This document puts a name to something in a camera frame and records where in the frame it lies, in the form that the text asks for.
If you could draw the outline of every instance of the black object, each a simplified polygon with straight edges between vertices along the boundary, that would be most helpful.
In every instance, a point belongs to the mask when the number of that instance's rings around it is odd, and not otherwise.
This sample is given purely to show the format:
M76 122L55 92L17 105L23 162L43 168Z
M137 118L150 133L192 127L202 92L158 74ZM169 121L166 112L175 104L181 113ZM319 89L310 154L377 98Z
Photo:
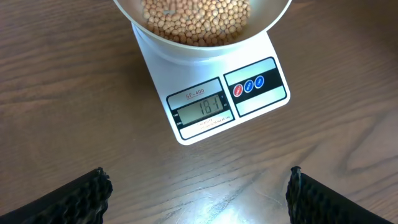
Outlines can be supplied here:
M292 224L391 224L292 168L286 192Z
M0 217L0 223L103 223L113 189L102 168Z

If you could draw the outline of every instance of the wood grain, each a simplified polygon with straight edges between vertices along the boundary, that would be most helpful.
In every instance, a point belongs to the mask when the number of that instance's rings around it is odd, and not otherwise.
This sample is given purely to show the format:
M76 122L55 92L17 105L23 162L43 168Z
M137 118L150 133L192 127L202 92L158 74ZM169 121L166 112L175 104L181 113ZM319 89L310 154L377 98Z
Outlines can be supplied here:
M301 166L397 223L397 8L293 3L269 32L289 104L185 147L112 1L1 1L0 214L101 166L106 223L288 223Z

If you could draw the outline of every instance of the bowl of beans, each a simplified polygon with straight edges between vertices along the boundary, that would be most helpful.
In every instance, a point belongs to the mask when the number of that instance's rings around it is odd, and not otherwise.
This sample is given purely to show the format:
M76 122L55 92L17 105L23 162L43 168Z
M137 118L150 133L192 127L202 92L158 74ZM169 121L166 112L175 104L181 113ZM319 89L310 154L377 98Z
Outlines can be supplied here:
M244 47L283 15L291 0L114 0L159 47L186 57L217 57Z

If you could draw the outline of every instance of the digital display screen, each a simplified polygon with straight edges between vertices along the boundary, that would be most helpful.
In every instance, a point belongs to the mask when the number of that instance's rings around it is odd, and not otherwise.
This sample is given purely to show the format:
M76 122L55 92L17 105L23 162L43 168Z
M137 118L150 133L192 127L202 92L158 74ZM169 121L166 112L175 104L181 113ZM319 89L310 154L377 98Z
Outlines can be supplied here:
M214 95L181 108L177 110L177 112L182 124L185 125L222 110L223 105L221 104L220 97L218 95Z

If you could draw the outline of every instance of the scale platform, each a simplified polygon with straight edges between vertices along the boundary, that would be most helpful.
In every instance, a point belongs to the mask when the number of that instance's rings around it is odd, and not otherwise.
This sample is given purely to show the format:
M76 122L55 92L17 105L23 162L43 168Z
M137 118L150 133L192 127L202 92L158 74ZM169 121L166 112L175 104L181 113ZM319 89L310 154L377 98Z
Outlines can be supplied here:
M228 55L181 58L132 28L180 144L193 144L290 100L267 32Z

